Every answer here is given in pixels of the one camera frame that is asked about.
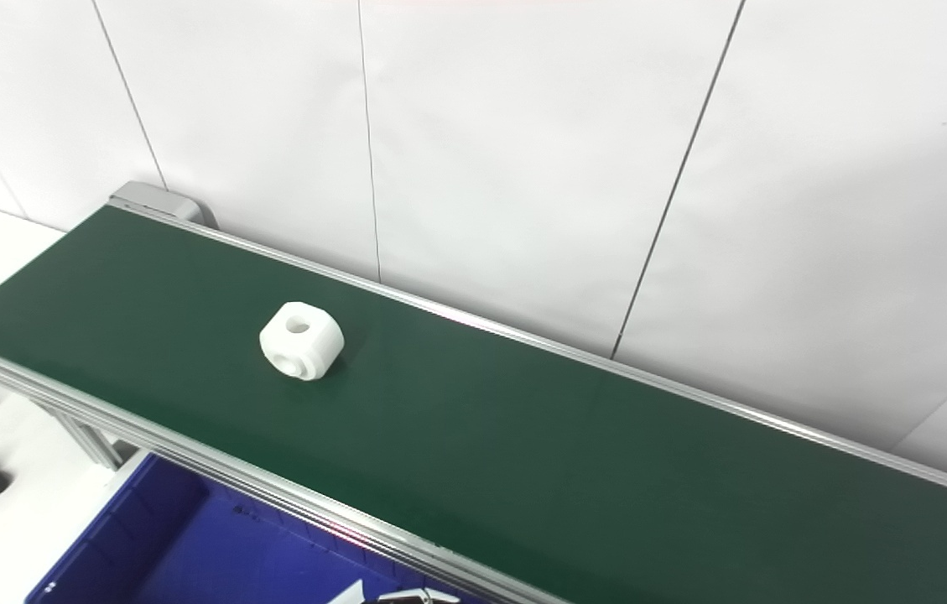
white table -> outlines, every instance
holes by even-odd
[[[0,213],[0,283],[62,233]],[[21,603],[140,463],[95,466],[36,405],[0,387],[0,604]]]

blue plastic container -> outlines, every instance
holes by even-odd
[[[28,604],[325,604],[440,584],[304,520],[148,456]]]

green conveyor belt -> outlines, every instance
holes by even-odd
[[[293,299],[319,382],[258,348]],[[576,603],[947,603],[947,488],[116,207],[0,357]]]

